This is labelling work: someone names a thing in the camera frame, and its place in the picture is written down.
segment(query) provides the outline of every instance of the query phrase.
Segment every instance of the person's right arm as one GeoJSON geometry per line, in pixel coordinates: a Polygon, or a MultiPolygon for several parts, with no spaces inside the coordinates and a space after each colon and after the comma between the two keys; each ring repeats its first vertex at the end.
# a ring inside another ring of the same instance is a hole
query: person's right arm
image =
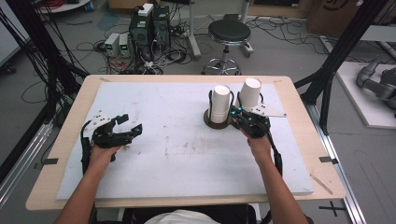
{"type": "Polygon", "coordinates": [[[272,161],[271,144],[267,137],[255,139],[242,133],[247,137],[247,143],[260,167],[274,223],[307,223],[303,211],[272,161]]]}

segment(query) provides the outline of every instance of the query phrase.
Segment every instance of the black stool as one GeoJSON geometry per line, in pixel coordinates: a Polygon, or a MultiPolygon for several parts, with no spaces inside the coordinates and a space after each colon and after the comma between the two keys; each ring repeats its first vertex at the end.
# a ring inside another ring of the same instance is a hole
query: black stool
{"type": "Polygon", "coordinates": [[[225,49],[222,58],[210,60],[204,66],[201,74],[206,75],[209,68],[216,72],[212,75],[229,75],[229,71],[233,70],[235,75],[241,75],[239,65],[228,58],[229,47],[245,45],[250,39],[250,29],[239,21],[220,20],[210,23],[208,34],[214,41],[225,45],[225,49]]]}

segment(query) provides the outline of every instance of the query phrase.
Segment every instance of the cup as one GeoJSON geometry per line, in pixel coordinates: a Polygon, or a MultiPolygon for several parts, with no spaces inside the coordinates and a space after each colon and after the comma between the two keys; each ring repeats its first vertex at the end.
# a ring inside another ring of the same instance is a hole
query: cup
{"type": "Polygon", "coordinates": [[[217,85],[212,91],[212,108],[210,108],[209,104],[209,113],[207,113],[210,121],[222,123],[228,118],[228,111],[230,109],[230,92],[230,88],[223,84],[217,85]]]}
{"type": "MultiPolygon", "coordinates": [[[[262,90],[262,83],[255,77],[248,77],[239,92],[239,100],[242,108],[249,111],[256,106],[259,101],[260,91],[262,90]]],[[[238,99],[236,99],[236,107],[240,106],[238,99]]]]}

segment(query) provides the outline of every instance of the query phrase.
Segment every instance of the logo on cardboard box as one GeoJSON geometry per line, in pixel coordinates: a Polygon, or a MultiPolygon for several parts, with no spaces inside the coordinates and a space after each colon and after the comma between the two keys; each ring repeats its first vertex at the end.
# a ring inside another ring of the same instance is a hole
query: logo on cardboard box
{"type": "Polygon", "coordinates": [[[326,0],[323,8],[329,11],[336,11],[343,8],[349,0],[326,0]]]}

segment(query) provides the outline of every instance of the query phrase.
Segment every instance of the forearm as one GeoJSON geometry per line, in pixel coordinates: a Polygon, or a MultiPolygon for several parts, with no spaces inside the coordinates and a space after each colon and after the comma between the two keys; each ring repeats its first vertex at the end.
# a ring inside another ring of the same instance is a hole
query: forearm
{"type": "Polygon", "coordinates": [[[100,177],[85,174],[55,223],[88,223],[100,177]]]}
{"type": "Polygon", "coordinates": [[[295,201],[271,158],[256,159],[256,162],[259,164],[262,173],[274,223],[307,223],[303,211],[295,201]]]}

